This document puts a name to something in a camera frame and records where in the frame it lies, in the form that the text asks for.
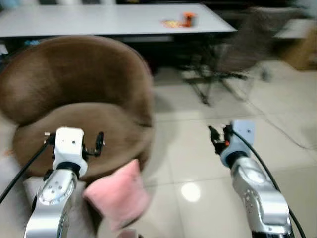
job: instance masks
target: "chair backrest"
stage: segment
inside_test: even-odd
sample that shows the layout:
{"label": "chair backrest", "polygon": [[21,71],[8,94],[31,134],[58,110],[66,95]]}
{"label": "chair backrest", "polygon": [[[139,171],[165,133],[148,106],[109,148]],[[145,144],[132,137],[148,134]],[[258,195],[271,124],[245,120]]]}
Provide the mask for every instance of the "chair backrest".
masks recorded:
{"label": "chair backrest", "polygon": [[24,125],[66,104],[117,104],[152,125],[152,77],[142,57],[104,37],[45,40],[19,54],[0,75],[0,108]]}
{"label": "chair backrest", "polygon": [[217,71],[242,71],[264,60],[274,35],[299,14],[296,8],[252,7],[249,11],[249,16],[221,53]]}

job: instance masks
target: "brown armchair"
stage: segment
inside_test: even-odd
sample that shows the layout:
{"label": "brown armchair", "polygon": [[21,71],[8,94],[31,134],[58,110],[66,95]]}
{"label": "brown armchair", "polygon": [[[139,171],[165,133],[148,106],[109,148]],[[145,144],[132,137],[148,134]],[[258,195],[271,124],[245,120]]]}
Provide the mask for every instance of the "brown armchair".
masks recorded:
{"label": "brown armchair", "polygon": [[[45,131],[79,127],[94,147],[99,131],[106,147],[88,161],[90,183],[134,158],[141,167],[153,137],[152,77],[142,57],[127,45],[97,36],[45,40],[19,54],[0,75],[0,108],[19,124],[13,139],[24,165],[42,145]],[[52,168],[48,148],[29,167],[43,176]]]}

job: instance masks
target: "pink cloth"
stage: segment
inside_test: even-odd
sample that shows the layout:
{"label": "pink cloth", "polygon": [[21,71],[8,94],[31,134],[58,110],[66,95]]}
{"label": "pink cloth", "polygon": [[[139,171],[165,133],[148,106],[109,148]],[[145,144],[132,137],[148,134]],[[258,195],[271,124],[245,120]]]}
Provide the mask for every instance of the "pink cloth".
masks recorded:
{"label": "pink cloth", "polygon": [[112,175],[93,182],[83,196],[109,219],[113,231],[141,216],[150,202],[143,187],[137,159]]}

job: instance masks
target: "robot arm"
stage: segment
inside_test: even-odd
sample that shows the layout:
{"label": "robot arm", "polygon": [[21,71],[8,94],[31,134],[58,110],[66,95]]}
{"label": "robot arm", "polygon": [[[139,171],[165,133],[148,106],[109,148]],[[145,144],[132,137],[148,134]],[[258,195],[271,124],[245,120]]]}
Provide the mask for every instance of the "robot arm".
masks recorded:
{"label": "robot arm", "polygon": [[246,210],[249,227],[254,238],[291,238],[292,228],[288,205],[270,178],[258,163],[250,158],[250,150],[232,131],[238,132],[250,144],[254,140],[254,124],[235,120],[226,126],[224,140],[209,127],[211,141],[222,163],[231,170],[233,188]]}
{"label": "robot arm", "polygon": [[61,127],[56,131],[54,170],[48,171],[47,179],[37,193],[24,238],[67,237],[73,192],[78,179],[87,171],[87,156],[99,156],[104,145],[104,134],[100,132],[95,150],[88,151],[83,136],[84,131],[77,128]]}

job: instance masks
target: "table top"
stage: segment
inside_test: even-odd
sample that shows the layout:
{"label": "table top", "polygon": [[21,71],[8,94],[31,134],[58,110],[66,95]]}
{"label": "table top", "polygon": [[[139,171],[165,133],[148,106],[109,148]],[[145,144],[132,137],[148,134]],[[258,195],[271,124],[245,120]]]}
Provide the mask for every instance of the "table top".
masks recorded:
{"label": "table top", "polygon": [[[197,15],[194,27],[168,28],[163,20]],[[168,35],[235,31],[202,4],[40,5],[0,14],[0,37],[56,35]]]}
{"label": "table top", "polygon": [[292,19],[278,32],[275,37],[280,39],[303,39],[313,26],[316,20],[311,19]]}

